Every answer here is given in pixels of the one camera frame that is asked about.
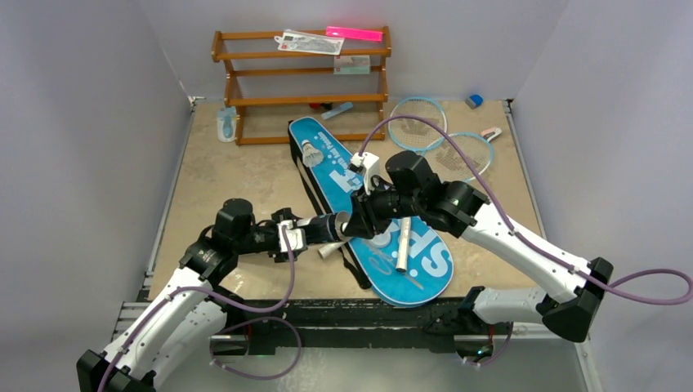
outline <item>metal frame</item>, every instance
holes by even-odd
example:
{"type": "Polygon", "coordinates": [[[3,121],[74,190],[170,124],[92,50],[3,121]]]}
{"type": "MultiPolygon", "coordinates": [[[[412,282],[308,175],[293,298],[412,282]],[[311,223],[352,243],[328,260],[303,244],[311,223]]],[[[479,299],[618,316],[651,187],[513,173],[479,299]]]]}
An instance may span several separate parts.
{"type": "MultiPolygon", "coordinates": [[[[161,217],[161,221],[159,222],[159,229],[157,230],[157,235],[156,235],[156,240],[154,242],[154,247],[151,252],[150,256],[150,262],[148,266],[148,270],[145,274],[145,280],[142,285],[142,289],[138,292],[137,295],[137,300],[136,302],[123,302],[123,306],[121,307],[120,313],[118,314],[118,321],[115,324],[114,331],[113,331],[113,337],[112,339],[114,340],[117,338],[121,333],[123,333],[125,330],[127,330],[128,327],[134,323],[134,321],[137,319],[137,317],[140,316],[142,312],[144,312],[145,308],[149,305],[149,302],[146,300],[149,291],[151,289],[151,281],[153,278],[154,274],[154,267],[156,266],[156,257],[159,254],[159,245],[161,243],[161,238],[163,236],[163,227],[166,225],[166,220],[168,218],[168,212],[171,207],[171,201],[173,199],[173,193],[175,192],[176,188],[176,183],[178,176],[180,174],[181,170],[181,165],[182,165],[182,160],[183,160],[183,155],[185,153],[186,147],[188,140],[190,138],[190,130],[192,128],[192,124],[194,121],[194,116],[195,116],[195,106],[197,105],[198,100],[206,100],[204,98],[199,99],[198,97],[195,97],[195,99],[191,99],[192,103],[192,114],[190,116],[190,121],[188,124],[188,132],[186,135],[186,142],[183,145],[183,149],[181,150],[177,167],[176,167],[176,172],[173,177],[173,183],[171,186],[171,191],[168,194],[168,198],[166,200],[165,208],[161,217]]],[[[525,181],[527,184],[527,188],[530,192],[530,198],[532,200],[532,205],[534,207],[534,212],[536,213],[537,216],[537,221],[539,223],[539,230],[541,233],[541,236],[543,238],[546,238],[546,234],[544,232],[544,227],[541,219],[541,215],[539,214],[539,207],[537,206],[536,203],[536,198],[534,196],[534,190],[532,188],[532,184],[530,181],[529,174],[526,169],[525,165],[525,159],[522,154],[522,149],[520,147],[520,141],[517,137],[517,132],[515,128],[515,123],[512,119],[512,109],[510,107],[509,101],[504,100],[503,101],[503,108],[505,110],[507,122],[510,126],[510,131],[512,133],[512,137],[515,141],[515,146],[517,149],[517,155],[518,158],[520,159],[520,165],[522,167],[522,172],[525,175],[525,181]]],[[[524,323],[516,323],[515,327],[513,328],[513,339],[560,339],[553,333],[551,333],[547,328],[541,325],[537,324],[524,324],[524,323]]],[[[488,339],[486,335],[461,335],[461,336],[456,336],[455,339],[464,339],[467,341],[474,341],[474,340],[485,340],[488,339]]],[[[584,343],[578,343],[575,344],[575,352],[578,356],[579,363],[580,363],[580,370],[583,373],[583,378],[585,380],[585,385],[587,386],[587,389],[589,392],[603,392],[603,388],[601,386],[601,382],[599,380],[598,372],[597,372],[597,366],[594,362],[594,356],[592,354],[592,347],[590,346],[590,339],[588,338],[587,341],[584,343]]]]}

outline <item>blue eraser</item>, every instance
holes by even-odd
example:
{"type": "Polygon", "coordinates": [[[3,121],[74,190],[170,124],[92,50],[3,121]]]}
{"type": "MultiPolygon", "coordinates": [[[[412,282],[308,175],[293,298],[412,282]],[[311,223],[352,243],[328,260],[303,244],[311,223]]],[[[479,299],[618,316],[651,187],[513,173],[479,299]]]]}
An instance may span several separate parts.
{"type": "Polygon", "coordinates": [[[481,98],[480,95],[474,94],[473,96],[469,96],[464,102],[467,103],[470,108],[476,109],[484,102],[484,99],[481,98]]]}

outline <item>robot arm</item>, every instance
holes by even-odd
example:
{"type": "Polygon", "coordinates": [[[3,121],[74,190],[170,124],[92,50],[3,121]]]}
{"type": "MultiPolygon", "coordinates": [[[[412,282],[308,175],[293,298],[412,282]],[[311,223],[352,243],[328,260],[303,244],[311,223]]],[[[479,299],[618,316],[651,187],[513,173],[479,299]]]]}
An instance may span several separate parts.
{"type": "Polygon", "coordinates": [[[580,277],[580,270],[608,283],[613,266],[602,258],[587,261],[552,245],[511,219],[510,232],[493,203],[462,181],[441,182],[426,159],[410,151],[392,156],[386,170],[392,184],[378,174],[378,157],[355,155],[351,170],[364,176],[364,188],[351,195],[353,213],[343,228],[347,237],[372,238],[391,219],[420,216],[429,226],[479,245],[529,276],[539,286],[524,290],[474,287],[468,310],[485,323],[542,323],[569,341],[584,341],[604,295],[580,277]],[[527,247],[523,234],[547,253],[574,266],[568,270],[527,247]]]}
{"type": "Polygon", "coordinates": [[[272,214],[271,220],[256,223],[248,201],[226,201],[215,225],[188,247],[180,268],[145,313],[101,354],[88,350],[78,361],[80,391],[96,392],[109,373],[106,391],[153,392],[193,347],[242,319],[238,310],[209,296],[213,292],[242,303],[219,285],[237,266],[239,255],[268,252],[275,261],[286,261],[289,249],[297,255],[309,244],[372,238],[384,232],[392,219],[406,216],[420,216],[433,229],[490,250],[539,285],[524,290],[473,287],[459,308],[460,318],[486,324],[542,323],[569,341],[585,340],[604,292],[574,270],[530,250],[515,234],[524,234],[604,283],[611,276],[610,263],[572,256],[514,221],[515,233],[509,233],[484,194],[461,181],[441,182],[426,160],[412,152],[401,152],[387,161],[392,184],[379,176],[378,157],[356,155],[352,164],[352,170],[364,175],[366,185],[351,194],[350,216],[340,212],[300,219],[285,208],[272,214]],[[194,290],[171,298],[170,293],[180,287],[194,290]],[[128,340],[132,343],[123,350],[128,340]]]}

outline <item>wooden shelf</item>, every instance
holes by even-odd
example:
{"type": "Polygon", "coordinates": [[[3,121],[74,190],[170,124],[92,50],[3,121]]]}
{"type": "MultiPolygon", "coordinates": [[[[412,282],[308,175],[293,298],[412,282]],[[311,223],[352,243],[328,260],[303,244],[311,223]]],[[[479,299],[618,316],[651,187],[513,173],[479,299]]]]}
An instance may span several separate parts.
{"type": "MultiPolygon", "coordinates": [[[[296,51],[250,51],[250,52],[229,52],[226,50],[225,41],[249,40],[249,39],[274,39],[281,36],[283,31],[256,31],[245,33],[222,33],[217,31],[212,41],[212,61],[215,63],[223,62],[226,69],[226,88],[224,91],[224,103],[226,106],[235,106],[238,113],[236,122],[236,144],[237,145],[260,145],[288,143],[288,137],[243,137],[243,123],[245,108],[247,106],[259,105],[292,105],[309,104],[313,102],[334,103],[334,102],[375,102],[378,107],[378,118],[382,121],[382,103],[387,102],[387,57],[392,53],[390,40],[390,30],[387,26],[371,29],[382,31],[382,45],[375,48],[342,49],[340,56],[379,56],[380,65],[371,67],[371,72],[379,73],[378,92],[369,94],[332,94],[321,96],[277,96],[267,98],[244,98],[243,92],[238,83],[239,77],[254,76],[276,76],[276,75],[308,75],[308,74],[332,74],[333,68],[305,68],[305,69],[244,69],[235,70],[232,60],[248,59],[287,59],[296,57],[318,57],[327,56],[315,53],[303,53],[296,51]]],[[[302,30],[305,33],[325,35],[325,30],[302,30]]],[[[342,75],[340,78],[348,78],[355,75],[342,75]]],[[[363,140],[366,135],[349,134],[335,135],[338,140],[363,140]]],[[[383,140],[384,133],[380,131],[375,135],[375,140],[383,140]]]]}

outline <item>badminton racket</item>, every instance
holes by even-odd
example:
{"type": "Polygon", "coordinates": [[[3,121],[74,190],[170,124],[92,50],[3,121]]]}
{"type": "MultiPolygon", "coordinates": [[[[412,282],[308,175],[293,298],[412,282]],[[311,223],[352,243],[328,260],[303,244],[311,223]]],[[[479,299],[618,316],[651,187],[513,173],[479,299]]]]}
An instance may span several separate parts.
{"type": "MultiPolygon", "coordinates": [[[[471,159],[479,174],[484,173],[491,166],[491,161],[494,159],[494,148],[486,139],[470,132],[455,133],[450,137],[471,159]]],[[[426,151],[423,156],[426,157],[431,169],[438,174],[441,181],[469,182],[474,180],[472,171],[459,159],[450,143],[438,143],[437,147],[426,151]]]]}
{"type": "MultiPolygon", "coordinates": [[[[412,96],[395,106],[390,117],[399,114],[410,114],[423,117],[435,123],[443,131],[448,130],[448,119],[445,111],[434,100],[422,96],[412,96]]],[[[403,149],[421,153],[443,143],[440,134],[427,124],[409,118],[398,118],[387,123],[387,130],[392,141],[403,149]]]]}

